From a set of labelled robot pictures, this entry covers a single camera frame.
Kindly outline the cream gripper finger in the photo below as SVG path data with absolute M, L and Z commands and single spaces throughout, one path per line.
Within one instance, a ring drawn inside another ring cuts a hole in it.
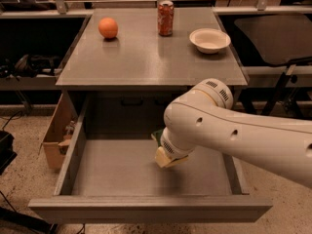
M 160 146 L 156 150 L 155 162 L 157 163 L 157 165 L 160 168 L 169 168 L 169 167 L 181 164 L 187 160 L 188 160 L 188 157 L 183 157 L 183 158 L 179 158 L 179 159 L 173 159 L 173 158 L 169 157 L 166 154 L 165 149 L 162 146 Z

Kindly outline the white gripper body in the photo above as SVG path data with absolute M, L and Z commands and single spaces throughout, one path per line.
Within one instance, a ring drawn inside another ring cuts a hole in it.
M 165 153 L 172 159 L 181 159 L 190 154 L 195 145 L 180 138 L 165 128 L 160 138 L 161 146 L 165 149 Z

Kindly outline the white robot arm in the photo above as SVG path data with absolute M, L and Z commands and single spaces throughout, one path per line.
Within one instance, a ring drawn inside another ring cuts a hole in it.
M 174 99 L 155 138 L 158 166 L 179 164 L 203 146 L 311 188 L 312 122 L 241 113 L 232 105 L 229 88 L 217 79 Z

